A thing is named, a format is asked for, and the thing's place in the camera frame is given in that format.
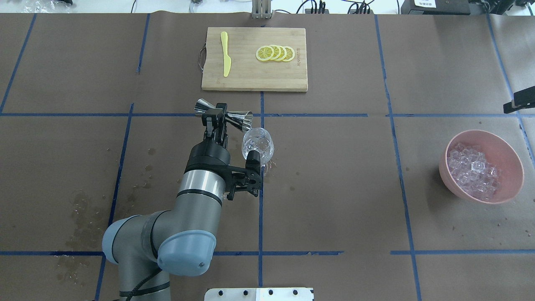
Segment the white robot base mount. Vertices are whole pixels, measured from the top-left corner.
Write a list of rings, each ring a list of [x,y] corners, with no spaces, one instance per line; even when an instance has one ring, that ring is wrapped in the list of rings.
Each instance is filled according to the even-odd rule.
[[[205,301],[314,301],[313,288],[213,288],[204,295]]]

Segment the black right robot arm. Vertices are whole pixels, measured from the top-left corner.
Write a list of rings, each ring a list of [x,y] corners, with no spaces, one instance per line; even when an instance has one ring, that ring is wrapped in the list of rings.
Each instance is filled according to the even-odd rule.
[[[512,101],[503,105],[503,112],[511,114],[518,110],[535,108],[535,86],[514,92]]]

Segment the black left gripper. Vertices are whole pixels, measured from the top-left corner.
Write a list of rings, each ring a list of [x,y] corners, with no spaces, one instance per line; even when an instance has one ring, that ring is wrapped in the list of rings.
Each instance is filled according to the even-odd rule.
[[[221,113],[218,114],[217,126],[216,109],[221,110]],[[200,142],[191,149],[189,160],[186,164],[186,172],[191,170],[207,170],[206,166],[230,165],[231,156],[225,148],[228,144],[226,126],[227,103],[217,103],[216,109],[208,109],[202,114],[202,122],[206,127],[203,142]]]

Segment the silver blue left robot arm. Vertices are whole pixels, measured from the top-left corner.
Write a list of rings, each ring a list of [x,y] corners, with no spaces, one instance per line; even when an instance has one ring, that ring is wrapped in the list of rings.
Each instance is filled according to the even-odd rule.
[[[227,104],[207,105],[206,131],[190,153],[174,208],[133,215],[104,233],[105,257],[119,268],[119,300],[168,301],[170,275],[199,276],[210,267],[228,167]]]

